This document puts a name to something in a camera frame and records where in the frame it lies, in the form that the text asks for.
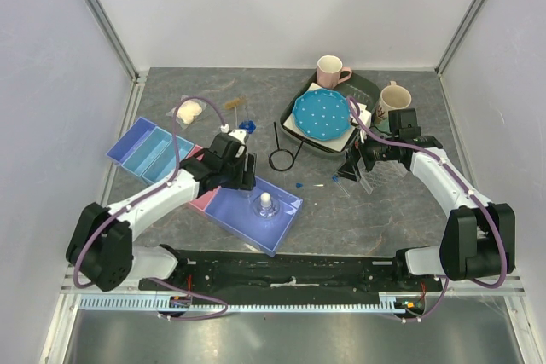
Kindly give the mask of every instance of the black tray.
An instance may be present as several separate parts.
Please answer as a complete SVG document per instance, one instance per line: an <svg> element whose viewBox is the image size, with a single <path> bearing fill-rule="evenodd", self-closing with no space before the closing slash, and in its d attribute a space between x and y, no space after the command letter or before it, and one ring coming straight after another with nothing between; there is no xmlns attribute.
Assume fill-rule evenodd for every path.
<svg viewBox="0 0 546 364"><path fill-rule="evenodd" d="M289 138L292 138L297 143L301 143L302 141L304 141L305 142L304 147L307 149L310 149L314 153L318 153L320 155L324 155L327 157L341 156L344 154L345 150L357 138L358 130L353 131L353 133L351 134L351 137L349 138L349 140L347 141L343 149L340 152L337 152L331 148L324 147L322 144L318 142L314 142L312 140L309 140L308 138L305 138L304 136L300 136L284 126L284 122L288 119L288 117L292 113L293 105L296 102L296 99L302 96L309 89L312 83L316 83L316 82L317 82L317 73L315 72L313 73L309 81L307 81L307 83L304 85L304 87L292 99L292 101L290 101L290 104L288 104L288 107L286 107L286 109L282 112L281 129ZM369 81L368 79L362 76L359 76L356 73L353 73L351 75L351 78L349 78L344 83L336 85L334 90L338 91L345 97L352 95L358 102L362 104L366 104L367 109L371 113L375 113L375 109L377 108L377 104L379 103L379 97L381 93L381 91L379 90L379 87L376 84L372 83L371 81Z"/></svg>

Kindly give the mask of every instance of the blue object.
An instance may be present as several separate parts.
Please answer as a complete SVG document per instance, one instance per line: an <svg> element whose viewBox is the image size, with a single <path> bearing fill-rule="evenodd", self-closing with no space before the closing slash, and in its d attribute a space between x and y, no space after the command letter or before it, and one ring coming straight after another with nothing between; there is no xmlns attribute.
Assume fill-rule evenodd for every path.
<svg viewBox="0 0 546 364"><path fill-rule="evenodd" d="M172 136L169 134L171 141L163 150L162 153L155 159L155 161L148 167L142 174L142 179L149 185L160 181L168 174L172 173L175 165L175 153L174 144L172 143ZM180 159L186 158L189 152L193 149L194 144L187 140L184 140L181 136L177 136L178 152L180 153Z"/></svg>
<svg viewBox="0 0 546 364"><path fill-rule="evenodd" d="M252 134L256 130L256 124L252 120L243 121L239 124L240 130L247 130L248 134Z"/></svg>
<svg viewBox="0 0 546 364"><path fill-rule="evenodd" d="M107 152L107 156L116 165L122 165L152 133L154 128L154 123L140 117Z"/></svg>
<svg viewBox="0 0 546 364"><path fill-rule="evenodd" d="M253 202L263 192L279 201L281 209L272 218L257 216ZM301 211L303 200L256 176L256 187L250 195L241 191L220 188L205 209L205 214L216 224L249 245L274 257Z"/></svg>
<svg viewBox="0 0 546 364"><path fill-rule="evenodd" d="M140 177L157 156L169 145L171 133L159 127L150 133L131 156L121 165L125 170Z"/></svg>
<svg viewBox="0 0 546 364"><path fill-rule="evenodd" d="M296 126L320 141L342 136L349 127L349 105L337 91L309 90L296 99L292 110Z"/></svg>

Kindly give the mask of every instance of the marble tabletop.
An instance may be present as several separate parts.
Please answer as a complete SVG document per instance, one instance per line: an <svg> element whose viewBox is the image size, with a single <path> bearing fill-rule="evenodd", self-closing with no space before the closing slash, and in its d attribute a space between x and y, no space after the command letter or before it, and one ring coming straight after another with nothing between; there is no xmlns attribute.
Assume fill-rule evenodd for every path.
<svg viewBox="0 0 546 364"><path fill-rule="evenodd" d="M455 142L439 81L434 72L357 71L380 89L390 80L412 94L412 107L423 135L433 135L444 145L451 161L460 169ZM332 181L343 162L323 159L302 150L294 167L277 172L268 165L274 150L273 121L301 89L312 70L242 68L153 68L137 111L158 126L171 130L166 117L182 94L203 95L222 106L239 95L248 98L250 118L257 129L248 141L249 152L258 155L257 176L274 183L304 200L303 209L281 244L279 252L318 253L354 256L392 256L397 249L437 245L442 239L446 217L427 188L408 173L368 195L356 182L343 182L350 197ZM233 111L224 114L235 124ZM244 119L240 109L239 121ZM199 119L179 135L201 146L208 146L218 131L218 118L208 107ZM295 150L297 145L279 135L281 147ZM303 187L296 188L296 183ZM117 170L110 203L127 198L145 185ZM244 242L227 233L195 211L181 206L148 228L137 245L168 244L176 249L214 251L252 251Z"/></svg>

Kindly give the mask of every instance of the pink mug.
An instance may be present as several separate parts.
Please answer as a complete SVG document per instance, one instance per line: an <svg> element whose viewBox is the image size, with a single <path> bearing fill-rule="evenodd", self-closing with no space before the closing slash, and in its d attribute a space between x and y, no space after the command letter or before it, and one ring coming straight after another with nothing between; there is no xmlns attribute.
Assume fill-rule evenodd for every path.
<svg viewBox="0 0 546 364"><path fill-rule="evenodd" d="M342 72L348 72L343 78ZM352 70L343 67L341 60L335 55L324 55L317 62L317 84L325 89L333 89L339 83L351 78Z"/></svg>

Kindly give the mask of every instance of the gray floor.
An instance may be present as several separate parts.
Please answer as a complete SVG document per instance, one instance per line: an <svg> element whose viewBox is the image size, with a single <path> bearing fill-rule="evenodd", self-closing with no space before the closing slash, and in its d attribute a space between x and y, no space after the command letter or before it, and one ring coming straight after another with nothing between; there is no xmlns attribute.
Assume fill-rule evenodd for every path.
<svg viewBox="0 0 546 364"><path fill-rule="evenodd" d="M412 107L417 109L423 133L436 136L459 166L434 72L359 73L380 88L389 80L407 88L413 96ZM304 200L303 210L280 252L391 256L400 248L439 244L445 215L424 185L410 174L371 195L357 183L344 183L351 193L347 198L331 179L339 160L320 159L302 152L288 172L276 172L269 167L267 156L275 145L272 123L278 121L281 111L311 74L311 70L155 68L148 76L137 116L170 130L166 113L182 94L204 95L220 106L238 95L246 95L250 100L250 116L258 126L248 143L250 151L258 154L257 175ZM233 112L226 115L233 125ZM208 146L217 131L218 119L207 108L195 124L179 134ZM296 148L284 136L281 145ZM304 186L296 188L296 182ZM313 187L314 184L324 187ZM141 182L118 170L110 202L143 188ZM160 219L137 240L137 244L144 246L161 243L180 249L248 251L242 241L185 207Z"/></svg>
<svg viewBox="0 0 546 364"><path fill-rule="evenodd" d="M421 324L366 314L238 314L169 323L80 311L65 364L523 364L502 298L447 298Z"/></svg>

